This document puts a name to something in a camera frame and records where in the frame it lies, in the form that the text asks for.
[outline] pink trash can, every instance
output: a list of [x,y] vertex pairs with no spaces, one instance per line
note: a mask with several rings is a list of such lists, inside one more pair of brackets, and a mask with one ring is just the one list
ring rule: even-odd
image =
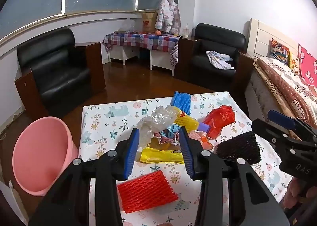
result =
[[78,157],[67,125],[56,117],[31,123],[19,136],[12,156],[16,181],[29,194],[44,196]]

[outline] metal screw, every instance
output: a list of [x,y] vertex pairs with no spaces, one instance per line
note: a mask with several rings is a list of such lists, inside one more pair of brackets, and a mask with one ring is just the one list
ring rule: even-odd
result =
[[79,164],[81,164],[81,159],[76,158],[73,160],[73,165],[79,165]]
[[202,156],[206,156],[206,157],[211,155],[210,151],[208,151],[208,150],[202,150],[201,154],[202,154]]
[[117,152],[115,150],[110,150],[108,153],[107,153],[108,156],[110,157],[114,157],[117,155]]
[[243,158],[237,159],[238,164],[245,164],[245,160]]

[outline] purple bottle cap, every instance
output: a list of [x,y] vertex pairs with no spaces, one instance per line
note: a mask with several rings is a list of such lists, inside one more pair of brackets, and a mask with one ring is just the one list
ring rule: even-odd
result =
[[210,129],[210,126],[202,122],[199,123],[199,126],[197,128],[198,131],[203,131],[206,133],[208,133],[209,129]]

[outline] pink floral pillow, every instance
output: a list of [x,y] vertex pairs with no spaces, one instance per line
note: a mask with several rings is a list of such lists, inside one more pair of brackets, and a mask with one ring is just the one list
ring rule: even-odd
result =
[[298,45],[301,76],[303,80],[310,86],[317,87],[317,61],[307,50]]

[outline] yellow bag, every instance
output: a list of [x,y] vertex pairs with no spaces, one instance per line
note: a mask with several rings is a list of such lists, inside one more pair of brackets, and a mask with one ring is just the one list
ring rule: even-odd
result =
[[183,154],[174,153],[172,150],[160,151],[154,148],[143,148],[140,157],[142,163],[178,163],[184,164]]

